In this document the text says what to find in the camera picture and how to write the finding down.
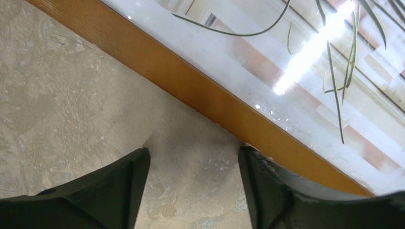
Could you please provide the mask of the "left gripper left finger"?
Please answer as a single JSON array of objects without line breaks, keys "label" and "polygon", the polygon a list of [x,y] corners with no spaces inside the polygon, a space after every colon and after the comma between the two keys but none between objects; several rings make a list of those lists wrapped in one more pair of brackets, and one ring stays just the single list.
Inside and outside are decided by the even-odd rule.
[{"label": "left gripper left finger", "polygon": [[148,177],[150,154],[121,159],[34,196],[3,198],[3,229],[132,229]]}]

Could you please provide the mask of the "clear glass pane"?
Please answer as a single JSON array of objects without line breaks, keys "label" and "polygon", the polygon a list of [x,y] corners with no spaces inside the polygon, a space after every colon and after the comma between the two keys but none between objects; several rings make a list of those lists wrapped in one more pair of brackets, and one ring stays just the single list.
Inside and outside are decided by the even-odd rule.
[{"label": "clear glass pane", "polygon": [[258,113],[250,144],[327,184],[405,188],[402,0],[108,0]]}]

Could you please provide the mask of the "wooden picture frame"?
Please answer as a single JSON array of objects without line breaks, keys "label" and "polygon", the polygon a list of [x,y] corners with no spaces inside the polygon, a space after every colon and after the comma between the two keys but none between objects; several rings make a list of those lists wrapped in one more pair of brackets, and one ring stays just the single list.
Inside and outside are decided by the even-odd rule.
[{"label": "wooden picture frame", "polygon": [[330,188],[372,196],[101,1],[33,0],[31,4],[281,166]]}]

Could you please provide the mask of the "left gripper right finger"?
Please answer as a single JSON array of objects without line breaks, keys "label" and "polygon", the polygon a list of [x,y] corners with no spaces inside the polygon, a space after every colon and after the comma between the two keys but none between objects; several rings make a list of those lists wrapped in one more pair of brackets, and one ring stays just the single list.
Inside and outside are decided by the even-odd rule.
[{"label": "left gripper right finger", "polygon": [[255,229],[402,229],[405,193],[366,197],[332,189],[278,165],[250,146],[238,163]]}]

